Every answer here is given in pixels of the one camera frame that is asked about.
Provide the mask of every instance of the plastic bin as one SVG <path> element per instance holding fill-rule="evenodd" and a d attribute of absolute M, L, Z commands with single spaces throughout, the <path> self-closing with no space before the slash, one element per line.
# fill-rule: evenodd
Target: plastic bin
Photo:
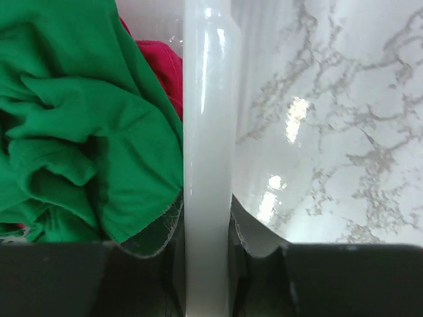
<path fill-rule="evenodd" d="M 230 2 L 118 4 L 134 37 L 179 53 L 183 41 L 185 214 L 152 256 L 111 242 L 0 246 L 2 315 L 423 316 L 421 249 L 289 244 L 232 197 L 241 73 Z"/>

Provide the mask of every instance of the gray marble veining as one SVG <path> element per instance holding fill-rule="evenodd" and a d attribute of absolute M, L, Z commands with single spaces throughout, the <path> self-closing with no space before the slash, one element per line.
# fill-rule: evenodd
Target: gray marble veining
<path fill-rule="evenodd" d="M 290 241 L 423 245 L 421 2 L 256 2 L 235 194 Z"/>

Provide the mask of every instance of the plastic container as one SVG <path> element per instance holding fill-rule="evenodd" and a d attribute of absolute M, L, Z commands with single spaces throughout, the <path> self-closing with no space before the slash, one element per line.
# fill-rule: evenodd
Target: plastic container
<path fill-rule="evenodd" d="M 168 42 L 179 54 L 183 43 L 186 315 L 228 316 L 227 244 L 241 52 L 231 0 L 117 3 L 135 38 Z"/>

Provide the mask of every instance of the green shirt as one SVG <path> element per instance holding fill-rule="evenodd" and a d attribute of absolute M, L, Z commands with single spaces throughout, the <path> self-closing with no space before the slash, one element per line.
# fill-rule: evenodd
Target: green shirt
<path fill-rule="evenodd" d="M 2 235 L 123 242 L 182 188 L 182 124 L 114 0 L 2 1 L 0 135 Z"/>

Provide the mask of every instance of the clothing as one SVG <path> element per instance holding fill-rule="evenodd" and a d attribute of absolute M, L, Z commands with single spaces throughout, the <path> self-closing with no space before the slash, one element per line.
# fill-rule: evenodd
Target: clothing
<path fill-rule="evenodd" d="M 114 0 L 2 9 L 0 234 L 131 238 L 182 188 L 182 124 Z"/>
<path fill-rule="evenodd" d="M 120 19 L 126 32 L 131 35 L 126 23 Z M 159 41 L 136 41 L 139 50 L 152 68 L 182 120 L 182 58 L 165 43 Z"/>

